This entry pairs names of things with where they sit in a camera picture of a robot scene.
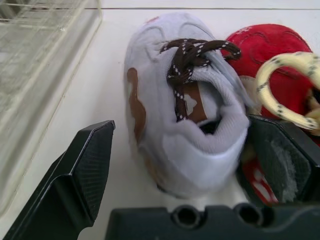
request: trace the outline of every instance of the red shoe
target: red shoe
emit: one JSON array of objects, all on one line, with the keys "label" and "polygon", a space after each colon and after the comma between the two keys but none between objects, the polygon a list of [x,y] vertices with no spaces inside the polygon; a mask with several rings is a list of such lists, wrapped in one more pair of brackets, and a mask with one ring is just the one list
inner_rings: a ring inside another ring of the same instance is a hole
[{"label": "red shoe", "polygon": [[[253,25],[240,29],[227,38],[241,49],[239,60],[229,60],[243,84],[252,84],[259,68],[267,60],[283,53],[312,52],[304,39],[292,29],[277,24]],[[309,109],[306,102],[313,84],[307,77],[293,68],[282,67],[276,70],[269,79],[270,89],[280,104],[288,109],[305,115]],[[249,87],[249,95],[254,96],[256,88]],[[258,110],[264,117],[278,118],[264,107]],[[264,204],[276,203],[270,185],[257,158],[242,164],[242,172],[250,183],[255,194]]]}]

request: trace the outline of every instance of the white rope ring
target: white rope ring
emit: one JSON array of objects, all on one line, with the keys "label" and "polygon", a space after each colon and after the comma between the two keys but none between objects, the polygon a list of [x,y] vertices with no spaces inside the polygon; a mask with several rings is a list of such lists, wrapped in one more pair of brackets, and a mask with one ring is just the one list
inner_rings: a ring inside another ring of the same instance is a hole
[{"label": "white rope ring", "polygon": [[320,119],[306,117],[289,110],[280,104],[273,96],[269,78],[278,68],[292,67],[306,75],[316,88],[320,89],[319,57],[310,52],[284,53],[266,61],[256,74],[257,94],[263,106],[281,119],[293,122],[300,128],[319,130]]}]

